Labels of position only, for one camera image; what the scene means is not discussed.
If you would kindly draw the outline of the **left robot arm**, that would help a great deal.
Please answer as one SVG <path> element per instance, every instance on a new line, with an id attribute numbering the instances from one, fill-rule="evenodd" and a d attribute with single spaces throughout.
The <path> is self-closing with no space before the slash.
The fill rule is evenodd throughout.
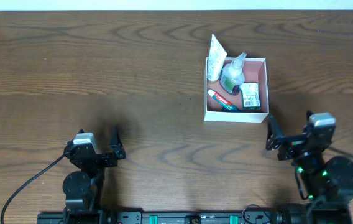
<path id="1" fill-rule="evenodd" d="M 67 143 L 64 155 L 79 170 L 63 181 L 63 223 L 116 223 L 115 213 L 101 208 L 100 203 L 105 169 L 116 167 L 119 160 L 126 158 L 117 128 L 112 131 L 109 147 L 111 152 L 97 153 L 94 134 L 82 129 Z"/>

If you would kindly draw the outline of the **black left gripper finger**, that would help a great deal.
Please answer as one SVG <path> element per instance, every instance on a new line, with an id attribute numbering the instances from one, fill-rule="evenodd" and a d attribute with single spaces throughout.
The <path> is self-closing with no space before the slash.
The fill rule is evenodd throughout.
<path id="1" fill-rule="evenodd" d="M 67 142 L 68 146 L 72 145 L 80 145 L 85 143 L 85 132 L 81 129 L 78 131 L 76 136 L 71 140 Z"/>
<path id="2" fill-rule="evenodd" d="M 112 149 L 112 152 L 114 153 L 117 160 L 126 158 L 126 152 L 119 137 L 119 132 L 116 126 L 113 129 L 109 146 Z"/>

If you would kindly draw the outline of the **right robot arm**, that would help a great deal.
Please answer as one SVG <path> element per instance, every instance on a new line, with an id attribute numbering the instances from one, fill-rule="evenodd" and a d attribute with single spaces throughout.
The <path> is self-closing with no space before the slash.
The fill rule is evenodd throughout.
<path id="1" fill-rule="evenodd" d="M 290 160 L 301 199 L 271 212 L 271 223 L 351 223 L 348 204 L 353 200 L 353 161 L 323 152 L 331 147 L 336 119 L 330 113 L 307 111 L 303 132 L 287 136 L 273 116 L 267 118 L 265 148 L 278 150 L 278 160 Z"/>

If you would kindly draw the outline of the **clear pump bottle purple liquid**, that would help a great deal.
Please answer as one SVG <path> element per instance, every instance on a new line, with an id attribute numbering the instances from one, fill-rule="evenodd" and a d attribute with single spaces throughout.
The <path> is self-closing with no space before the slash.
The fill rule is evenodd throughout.
<path id="1" fill-rule="evenodd" d="M 245 82 L 242 68 L 246 56 L 245 52 L 241 53 L 222 69 L 220 84 L 230 95 L 237 95 L 240 92 L 240 85 Z"/>

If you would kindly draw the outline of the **white Pantene lotion tube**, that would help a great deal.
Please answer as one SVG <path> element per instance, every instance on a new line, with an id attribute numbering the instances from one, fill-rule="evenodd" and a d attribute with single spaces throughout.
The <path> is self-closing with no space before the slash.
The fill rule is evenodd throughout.
<path id="1" fill-rule="evenodd" d="M 219 79 L 226 56 L 227 52 L 216 36 L 212 34 L 207 60 L 207 79 L 210 82 L 215 82 Z"/>

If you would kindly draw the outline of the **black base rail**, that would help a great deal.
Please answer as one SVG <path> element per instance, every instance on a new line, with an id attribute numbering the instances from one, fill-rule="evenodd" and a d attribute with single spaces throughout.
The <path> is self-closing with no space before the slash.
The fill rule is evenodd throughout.
<path id="1" fill-rule="evenodd" d="M 283 223 L 282 216 L 269 209 L 249 208 L 243 212 L 100 212 L 98 214 L 47 212 L 37 215 L 37 223 L 113 224 L 244 224 Z"/>

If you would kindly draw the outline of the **cream box with pink interior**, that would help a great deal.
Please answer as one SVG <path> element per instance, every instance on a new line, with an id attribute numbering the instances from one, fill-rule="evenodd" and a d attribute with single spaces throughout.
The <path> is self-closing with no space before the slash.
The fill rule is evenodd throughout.
<path id="1" fill-rule="evenodd" d="M 264 58 L 247 58 L 244 62 L 242 71 L 246 81 L 257 83 L 259 86 L 259 110 L 245 110 L 242 107 L 242 95 L 232 96 L 228 94 L 219 82 L 210 82 L 207 75 L 204 75 L 204 120 L 221 122 L 243 122 L 243 123 L 261 123 L 269 114 L 267 63 Z M 227 99 L 233 105 L 240 109 L 240 112 L 226 112 L 222 106 L 211 96 L 208 90 L 212 89 Z"/>

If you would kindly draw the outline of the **green white soap box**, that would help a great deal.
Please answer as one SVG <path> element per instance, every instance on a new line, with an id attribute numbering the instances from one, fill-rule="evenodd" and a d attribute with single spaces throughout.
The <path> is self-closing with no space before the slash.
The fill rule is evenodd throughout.
<path id="1" fill-rule="evenodd" d="M 242 106 L 245 110 L 259 110 L 261 108 L 258 83 L 243 83 L 240 85 Z"/>

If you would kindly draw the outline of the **red teal Colgate toothpaste tube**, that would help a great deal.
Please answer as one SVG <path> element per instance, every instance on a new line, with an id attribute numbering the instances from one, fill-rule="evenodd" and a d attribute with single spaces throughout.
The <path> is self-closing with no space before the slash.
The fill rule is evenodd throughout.
<path id="1" fill-rule="evenodd" d="M 226 112 L 241 112 L 240 109 L 233 105 L 230 101 L 228 101 L 227 99 L 225 99 L 223 96 L 221 96 L 218 92 L 209 89 L 208 90 L 208 95 L 213 98 L 214 100 L 216 100 L 221 106 L 222 109 Z"/>

